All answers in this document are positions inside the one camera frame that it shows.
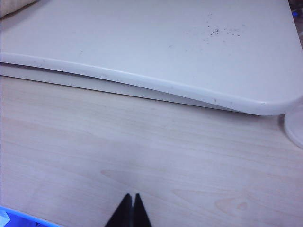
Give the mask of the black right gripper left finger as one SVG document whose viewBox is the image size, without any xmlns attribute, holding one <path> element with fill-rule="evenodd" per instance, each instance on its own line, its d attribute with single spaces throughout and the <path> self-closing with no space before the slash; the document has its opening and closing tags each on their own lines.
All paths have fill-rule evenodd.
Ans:
<svg viewBox="0 0 303 227">
<path fill-rule="evenodd" d="M 105 227 L 129 227 L 131 222 L 132 197 L 126 194 Z"/>
</svg>

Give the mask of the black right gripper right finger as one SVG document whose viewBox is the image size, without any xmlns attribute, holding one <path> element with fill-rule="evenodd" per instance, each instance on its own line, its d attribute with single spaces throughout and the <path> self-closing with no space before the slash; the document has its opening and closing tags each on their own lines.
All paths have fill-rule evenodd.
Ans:
<svg viewBox="0 0 303 227">
<path fill-rule="evenodd" d="M 134 201 L 133 209 L 133 226 L 134 227 L 152 227 L 150 219 L 145 210 L 143 201 L 137 193 Z"/>
</svg>

